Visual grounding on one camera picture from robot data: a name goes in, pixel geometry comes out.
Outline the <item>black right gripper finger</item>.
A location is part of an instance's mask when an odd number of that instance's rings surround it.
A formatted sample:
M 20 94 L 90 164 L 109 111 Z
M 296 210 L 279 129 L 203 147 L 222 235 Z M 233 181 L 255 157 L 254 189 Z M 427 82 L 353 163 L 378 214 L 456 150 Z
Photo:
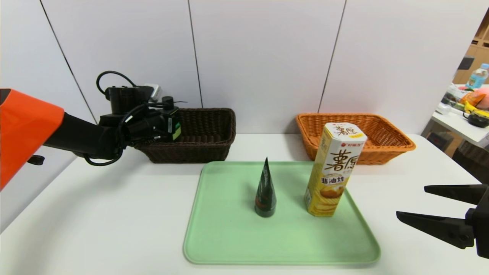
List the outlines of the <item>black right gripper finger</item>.
M 474 246 L 473 229 L 466 223 L 465 219 L 413 214 L 403 211 L 397 211 L 396 217 L 402 223 L 459 249 Z
M 425 186 L 424 191 L 437 196 L 478 205 L 488 191 L 485 184 Z

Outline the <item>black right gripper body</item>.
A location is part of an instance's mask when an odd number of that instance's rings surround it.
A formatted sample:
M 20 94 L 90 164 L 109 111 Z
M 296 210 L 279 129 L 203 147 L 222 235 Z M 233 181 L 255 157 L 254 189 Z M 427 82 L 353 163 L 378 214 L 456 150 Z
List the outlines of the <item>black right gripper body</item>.
M 489 191 L 488 186 L 470 186 L 471 204 L 466 212 L 466 224 L 472 226 L 477 254 L 489 258 Z

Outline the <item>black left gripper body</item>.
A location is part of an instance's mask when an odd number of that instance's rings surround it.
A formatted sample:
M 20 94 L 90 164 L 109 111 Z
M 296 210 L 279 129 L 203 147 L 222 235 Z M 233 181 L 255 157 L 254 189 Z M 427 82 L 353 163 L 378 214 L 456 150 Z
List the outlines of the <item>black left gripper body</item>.
M 149 108 L 145 113 L 143 138 L 173 142 L 181 136 L 180 108 Z

